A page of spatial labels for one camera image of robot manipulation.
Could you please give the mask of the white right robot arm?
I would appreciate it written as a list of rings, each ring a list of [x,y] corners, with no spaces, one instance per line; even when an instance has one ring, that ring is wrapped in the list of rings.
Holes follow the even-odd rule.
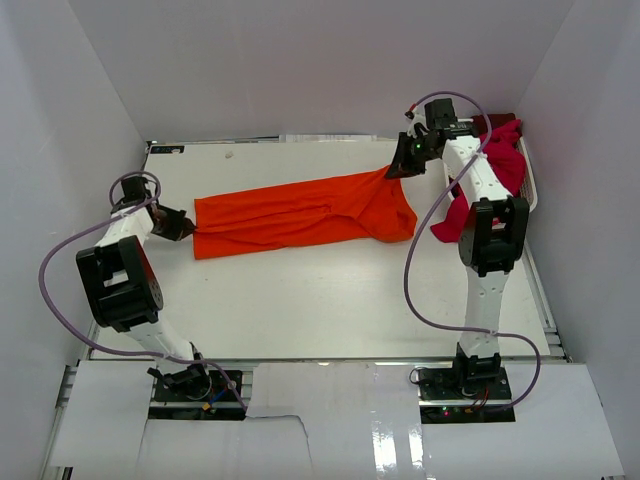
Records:
[[[466,199],[458,252],[467,272],[467,301],[465,323],[455,330],[456,354],[451,366],[418,368],[409,379],[424,401],[464,398],[481,405],[510,397],[499,323],[507,280],[523,253],[530,207],[498,179],[484,153],[488,141],[472,122],[457,117],[453,96],[432,93],[409,108],[409,126],[398,137],[385,176],[422,175],[428,162],[440,160],[453,179],[439,197],[458,189]]]

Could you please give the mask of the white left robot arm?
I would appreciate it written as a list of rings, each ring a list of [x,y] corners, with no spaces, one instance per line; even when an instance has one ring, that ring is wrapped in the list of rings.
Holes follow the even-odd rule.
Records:
[[[111,219],[95,246],[76,254],[76,265],[97,324],[134,340],[156,365],[149,374],[170,392],[191,400],[211,390],[211,374],[195,345],[160,316],[164,299],[145,253],[151,235],[181,241],[195,225],[184,210],[159,203],[142,174],[120,180],[123,196],[112,203]]]

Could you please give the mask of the orange t shirt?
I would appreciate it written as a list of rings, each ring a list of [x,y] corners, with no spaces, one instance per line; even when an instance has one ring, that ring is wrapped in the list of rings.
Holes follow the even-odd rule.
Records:
[[[197,260],[373,238],[414,236],[417,216],[385,168],[194,201]]]

